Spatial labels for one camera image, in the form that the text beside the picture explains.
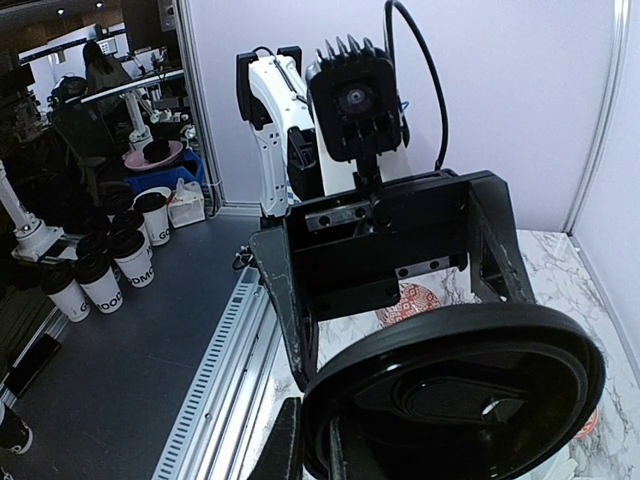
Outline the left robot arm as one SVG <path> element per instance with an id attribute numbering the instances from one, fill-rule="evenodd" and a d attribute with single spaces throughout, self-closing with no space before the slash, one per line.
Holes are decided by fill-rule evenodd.
<path id="1" fill-rule="evenodd" d="M 403 279 L 457 268 L 484 302 L 532 302 L 504 180 L 381 171 L 380 159 L 398 164 L 409 141 L 389 54 L 348 41 L 308 70 L 301 60 L 295 46 L 236 58 L 263 179 L 249 249 L 297 386 L 316 374 L 320 323 L 396 304 Z"/>

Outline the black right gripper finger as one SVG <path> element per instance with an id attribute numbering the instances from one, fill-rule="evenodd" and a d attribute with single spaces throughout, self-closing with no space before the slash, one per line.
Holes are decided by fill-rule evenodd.
<path id="1" fill-rule="evenodd" d="M 303 465 L 302 400 L 286 398 L 267 441 L 267 478 L 301 479 Z"/>

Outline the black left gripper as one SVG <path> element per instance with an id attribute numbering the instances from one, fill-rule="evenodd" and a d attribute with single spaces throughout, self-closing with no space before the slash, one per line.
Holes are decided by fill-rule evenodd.
<path id="1" fill-rule="evenodd" d="M 456 268 L 483 302 L 535 300 L 508 184 L 489 171 L 444 169 L 312 199 L 249 247 L 299 388 L 317 371 L 319 324 L 397 303 L 402 280 Z"/>

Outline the black plastic cup lid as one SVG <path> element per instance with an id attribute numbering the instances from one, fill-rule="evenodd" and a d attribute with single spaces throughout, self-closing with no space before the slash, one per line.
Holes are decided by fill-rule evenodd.
<path id="1" fill-rule="evenodd" d="M 460 304 L 336 354 L 302 402 L 318 479 L 515 479 L 583 427 L 605 384 L 584 329 L 549 307 Z"/>

